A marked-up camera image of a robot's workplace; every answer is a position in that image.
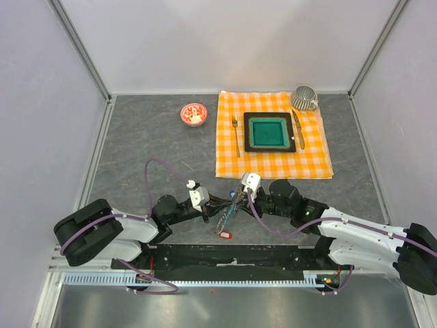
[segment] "gold fork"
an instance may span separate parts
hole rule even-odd
[[[237,126],[238,126],[238,119],[237,115],[234,115],[232,117],[232,126],[235,129],[235,141],[237,143],[237,157],[240,157],[240,149],[238,147],[238,137],[237,137]]]

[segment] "bowl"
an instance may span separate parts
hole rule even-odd
[[[188,104],[180,111],[180,118],[188,126],[202,125],[208,116],[208,110],[202,104]]]

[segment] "knife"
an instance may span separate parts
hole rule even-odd
[[[303,139],[302,126],[300,125],[298,115],[296,114],[295,111],[293,111],[293,118],[294,118],[294,121],[296,123],[296,128],[298,129],[300,149],[305,149],[305,140]]]

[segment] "square plate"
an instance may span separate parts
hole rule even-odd
[[[290,113],[244,113],[245,152],[295,152]]]

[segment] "mug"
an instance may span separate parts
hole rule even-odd
[[[310,87],[298,87],[292,96],[292,106],[299,111],[315,111],[319,108],[315,97],[315,92]]]

